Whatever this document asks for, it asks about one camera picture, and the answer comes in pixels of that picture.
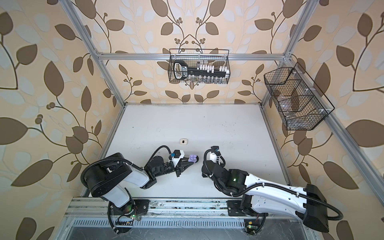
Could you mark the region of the purple round charging case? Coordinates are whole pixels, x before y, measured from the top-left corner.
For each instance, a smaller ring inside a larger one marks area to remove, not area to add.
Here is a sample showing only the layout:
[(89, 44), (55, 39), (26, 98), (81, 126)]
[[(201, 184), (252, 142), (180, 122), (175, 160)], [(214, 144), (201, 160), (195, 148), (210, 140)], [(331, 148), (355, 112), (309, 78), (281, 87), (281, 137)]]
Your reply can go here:
[(189, 155), (188, 162), (196, 163), (198, 162), (198, 160), (199, 160), (199, 157), (197, 155)]

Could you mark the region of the cream earbud charging case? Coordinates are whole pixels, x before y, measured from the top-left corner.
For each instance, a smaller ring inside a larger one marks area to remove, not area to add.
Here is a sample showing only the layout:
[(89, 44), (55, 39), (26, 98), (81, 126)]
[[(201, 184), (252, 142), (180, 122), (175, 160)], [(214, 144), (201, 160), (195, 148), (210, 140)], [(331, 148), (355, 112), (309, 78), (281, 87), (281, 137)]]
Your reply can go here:
[(180, 145), (187, 145), (189, 142), (188, 139), (180, 139)]

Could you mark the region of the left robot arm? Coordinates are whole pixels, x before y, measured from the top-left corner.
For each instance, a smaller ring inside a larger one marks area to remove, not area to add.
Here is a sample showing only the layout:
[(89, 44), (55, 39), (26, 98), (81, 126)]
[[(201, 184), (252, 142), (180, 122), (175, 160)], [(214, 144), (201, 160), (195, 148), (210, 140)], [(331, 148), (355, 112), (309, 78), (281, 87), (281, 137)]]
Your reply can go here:
[(182, 150), (158, 147), (144, 167), (125, 159), (121, 153), (110, 155), (87, 166), (81, 173), (82, 184), (96, 198), (109, 201), (118, 209), (132, 208), (135, 202), (121, 182), (146, 190), (157, 183), (157, 177), (175, 173), (177, 177), (199, 161), (197, 155), (186, 156)]

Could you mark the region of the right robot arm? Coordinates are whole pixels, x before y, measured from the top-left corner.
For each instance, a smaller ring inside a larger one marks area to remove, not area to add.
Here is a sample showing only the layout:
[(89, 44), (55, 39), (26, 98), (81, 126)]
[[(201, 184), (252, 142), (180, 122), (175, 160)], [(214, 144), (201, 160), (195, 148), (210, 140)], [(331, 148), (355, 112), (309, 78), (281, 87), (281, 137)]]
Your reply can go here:
[(293, 187), (261, 179), (238, 169), (226, 170), (205, 160), (202, 175), (213, 181), (224, 195), (241, 197), (241, 211), (246, 215), (278, 214), (293, 217), (315, 231), (328, 233), (329, 221), (340, 221), (343, 213), (328, 204), (319, 188), (312, 184)]

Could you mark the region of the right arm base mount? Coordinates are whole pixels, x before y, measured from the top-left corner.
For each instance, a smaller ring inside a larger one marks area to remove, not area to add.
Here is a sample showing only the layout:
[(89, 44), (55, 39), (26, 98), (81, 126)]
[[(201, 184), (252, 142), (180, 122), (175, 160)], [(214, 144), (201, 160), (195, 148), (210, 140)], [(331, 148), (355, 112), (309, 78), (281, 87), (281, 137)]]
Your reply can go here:
[(263, 228), (268, 213), (258, 213), (252, 209), (251, 200), (228, 200), (227, 210), (230, 217), (251, 217), (244, 220), (244, 231), (249, 236), (256, 236)]

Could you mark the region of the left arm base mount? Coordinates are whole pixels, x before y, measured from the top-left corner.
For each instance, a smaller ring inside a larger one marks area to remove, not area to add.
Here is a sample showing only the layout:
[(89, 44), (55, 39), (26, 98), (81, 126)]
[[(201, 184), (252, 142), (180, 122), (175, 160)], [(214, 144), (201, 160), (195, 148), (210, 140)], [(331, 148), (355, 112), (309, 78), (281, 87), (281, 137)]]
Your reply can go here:
[(149, 210), (150, 200), (129, 200), (124, 206), (118, 208), (112, 202), (108, 204), (107, 217), (110, 227), (115, 234), (124, 234), (131, 230), (135, 221), (140, 221), (141, 217)]

